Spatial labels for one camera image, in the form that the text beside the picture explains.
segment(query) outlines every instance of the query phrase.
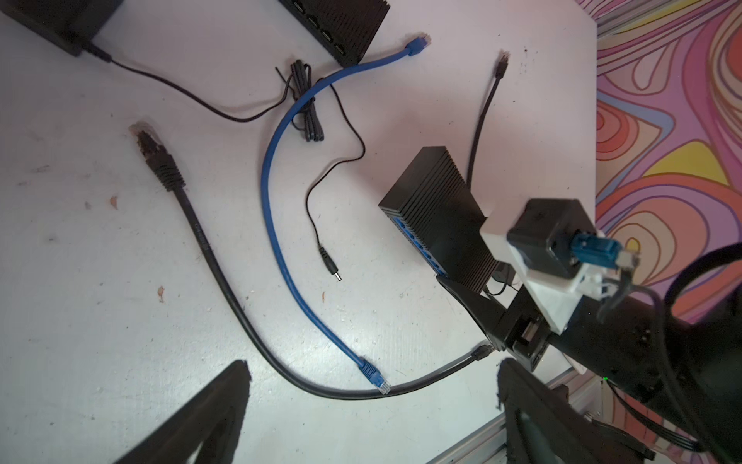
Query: blue connector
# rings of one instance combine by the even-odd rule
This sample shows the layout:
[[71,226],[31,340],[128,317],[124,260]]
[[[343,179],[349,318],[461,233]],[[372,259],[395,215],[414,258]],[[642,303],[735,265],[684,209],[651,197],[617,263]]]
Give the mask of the blue connector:
[[413,56],[422,52],[428,45],[430,45],[430,36],[423,34],[420,37],[416,37],[415,40],[404,47],[410,51],[410,56]]
[[570,246],[572,255],[583,263],[617,269],[616,260],[623,246],[612,238],[600,238],[590,234],[577,234]]
[[389,393],[389,390],[392,389],[392,385],[384,380],[381,372],[379,372],[378,369],[366,359],[364,359],[363,365],[358,366],[358,369],[361,369],[361,372],[364,373],[367,379],[369,379],[369,382],[373,383],[382,395],[386,395]]

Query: white table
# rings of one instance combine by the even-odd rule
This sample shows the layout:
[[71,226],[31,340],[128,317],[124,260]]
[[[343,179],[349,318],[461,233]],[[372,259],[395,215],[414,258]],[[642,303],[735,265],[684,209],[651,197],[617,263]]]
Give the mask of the white table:
[[[377,204],[422,146],[446,145],[464,169],[500,49],[510,67],[474,178],[483,211],[524,182],[594,207],[592,20],[572,0],[393,0],[367,55],[398,50],[419,31],[433,37],[422,54],[337,85],[368,145],[366,159],[337,169],[312,197],[341,283],[326,273],[303,212],[307,185],[359,150],[331,94],[317,99],[326,140],[308,144],[289,129],[272,172],[297,285],[393,384],[484,338]],[[316,76],[338,68],[275,0],[126,0],[96,43],[245,114],[279,95],[276,65],[301,58]],[[288,106],[252,124],[222,120],[157,82],[68,56],[6,16],[0,62],[0,462],[110,462],[234,359],[247,359],[253,378],[235,462],[422,463],[499,413],[502,355],[418,393],[336,402],[292,387],[249,342],[127,127],[141,118],[157,127],[235,292],[279,357],[314,382],[368,388],[300,312],[269,247],[258,172]],[[548,380],[567,367],[550,351],[537,374]]]

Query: power adapter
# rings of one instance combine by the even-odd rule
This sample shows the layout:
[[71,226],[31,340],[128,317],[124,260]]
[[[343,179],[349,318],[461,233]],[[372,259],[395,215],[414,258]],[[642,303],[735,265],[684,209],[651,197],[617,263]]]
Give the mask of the power adapter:
[[78,56],[123,0],[0,0],[0,10]]

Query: blue ethernet cable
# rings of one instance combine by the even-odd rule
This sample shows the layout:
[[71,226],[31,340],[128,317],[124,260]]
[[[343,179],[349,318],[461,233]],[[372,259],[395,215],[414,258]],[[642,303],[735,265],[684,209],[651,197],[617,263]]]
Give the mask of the blue ethernet cable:
[[271,141],[268,144],[268,149],[266,150],[266,156],[263,159],[263,169],[260,174],[260,201],[263,207],[263,219],[266,223],[266,230],[268,232],[268,237],[271,242],[271,248],[273,248],[273,255],[276,258],[276,263],[278,264],[278,268],[280,270],[281,275],[283,276],[283,280],[286,282],[287,287],[289,288],[289,291],[291,292],[292,296],[294,297],[294,300],[296,300],[297,304],[303,311],[303,313],[306,315],[306,317],[309,318],[310,321],[323,333],[325,336],[330,339],[332,343],[334,343],[340,350],[345,353],[349,358],[353,360],[354,363],[357,364],[358,369],[361,370],[364,376],[376,386],[380,392],[383,394],[387,394],[390,391],[390,384],[386,380],[384,380],[384,377],[381,375],[379,370],[374,367],[370,362],[368,362],[366,359],[361,358],[359,355],[353,353],[353,351],[343,343],[342,340],[338,338],[337,335],[335,335],[318,317],[312,309],[309,307],[309,305],[304,301],[304,298],[302,298],[301,294],[299,293],[299,290],[296,288],[296,285],[294,284],[294,280],[291,277],[291,273],[289,272],[289,268],[286,265],[286,261],[283,259],[283,253],[280,249],[280,244],[278,243],[278,237],[276,236],[275,226],[273,224],[273,216],[271,213],[271,202],[270,202],[270,196],[269,196],[269,177],[271,173],[271,164],[273,163],[273,157],[275,156],[276,148],[278,147],[278,142],[280,141],[281,137],[283,136],[284,131],[286,128],[289,127],[289,124],[291,124],[291,121],[294,119],[294,116],[296,116],[299,111],[305,106],[305,104],[308,103],[308,101],[313,98],[315,95],[317,95],[320,91],[323,89],[329,87],[331,84],[334,84],[335,82],[339,81],[340,79],[343,79],[344,77],[350,76],[352,74],[360,73],[362,71],[368,71],[369,69],[373,68],[380,68],[381,66],[388,65],[390,63],[394,63],[395,61],[404,58],[405,56],[413,56],[423,51],[425,47],[430,45],[430,37],[429,36],[420,36],[416,39],[412,40],[410,43],[408,43],[402,51],[399,51],[398,53],[394,53],[393,55],[387,56],[385,58],[377,59],[372,62],[363,63],[360,65],[350,66],[348,68],[345,68],[343,70],[340,70],[334,74],[330,74],[328,77],[316,82],[304,95],[302,95],[299,99],[294,102],[294,105],[286,112],[286,115],[283,117],[283,119],[278,124],[278,127],[276,128],[275,132],[273,133],[273,137],[271,137]]

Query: table surface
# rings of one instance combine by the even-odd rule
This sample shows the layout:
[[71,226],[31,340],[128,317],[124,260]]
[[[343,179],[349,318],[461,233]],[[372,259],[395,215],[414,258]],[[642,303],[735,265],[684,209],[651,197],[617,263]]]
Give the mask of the table surface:
[[[337,84],[367,156],[312,196],[342,282],[318,257],[307,186],[358,141],[332,94],[322,143],[293,130],[271,195],[289,268],[315,312],[398,384],[483,338],[377,204],[422,146],[464,169],[498,52],[511,53],[479,145],[473,193],[485,214],[524,186],[594,208],[595,24],[572,0],[395,0],[367,56],[419,31],[418,56]],[[338,69],[275,0],[126,0],[96,43],[209,102],[253,114],[297,58]],[[226,306],[172,194],[127,127],[147,119],[248,317],[291,369],[336,388],[369,385],[304,317],[280,277],[260,213],[259,170],[288,104],[250,124],[158,82],[74,58],[0,15],[0,462],[111,462],[234,359],[252,386],[235,462],[425,462],[498,413],[490,356],[418,393],[337,402],[294,388]],[[111,198],[117,199],[116,208]],[[158,288],[162,286],[162,301]],[[509,302],[508,289],[503,301]],[[537,374],[568,365],[550,349]]]

